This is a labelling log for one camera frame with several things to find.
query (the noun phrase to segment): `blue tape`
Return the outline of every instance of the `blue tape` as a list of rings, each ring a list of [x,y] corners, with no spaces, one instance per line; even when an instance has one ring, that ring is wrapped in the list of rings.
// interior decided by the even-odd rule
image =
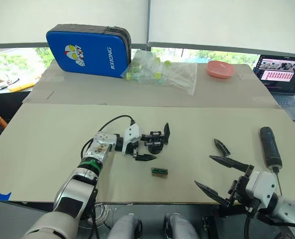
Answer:
[[[0,193],[0,201],[8,201],[10,198],[11,193],[8,194],[1,194]]]

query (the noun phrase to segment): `laptop keyboard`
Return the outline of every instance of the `laptop keyboard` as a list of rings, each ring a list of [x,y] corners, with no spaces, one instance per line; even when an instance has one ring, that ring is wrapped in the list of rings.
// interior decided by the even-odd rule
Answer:
[[[294,107],[295,108],[295,96],[282,96],[273,95],[278,104],[282,107]]]

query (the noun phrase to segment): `cartoon character logo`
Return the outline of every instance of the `cartoon character logo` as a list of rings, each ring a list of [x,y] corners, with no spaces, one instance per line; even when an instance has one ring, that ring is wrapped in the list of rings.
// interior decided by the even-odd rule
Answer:
[[[66,54],[70,59],[75,60],[79,66],[86,65],[83,61],[83,51],[80,46],[67,45],[64,49],[64,54]]]

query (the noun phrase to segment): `white roller blind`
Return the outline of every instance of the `white roller blind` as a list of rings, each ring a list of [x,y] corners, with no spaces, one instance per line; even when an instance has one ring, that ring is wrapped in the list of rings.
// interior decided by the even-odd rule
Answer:
[[[147,0],[0,0],[0,43],[46,42],[57,24],[119,26],[147,41]]]
[[[295,54],[295,0],[151,0],[149,42]]]

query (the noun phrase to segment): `laptop screen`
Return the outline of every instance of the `laptop screen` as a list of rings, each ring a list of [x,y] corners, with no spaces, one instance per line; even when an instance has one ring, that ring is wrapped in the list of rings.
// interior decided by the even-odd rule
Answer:
[[[254,73],[270,92],[295,94],[295,57],[261,55]]]

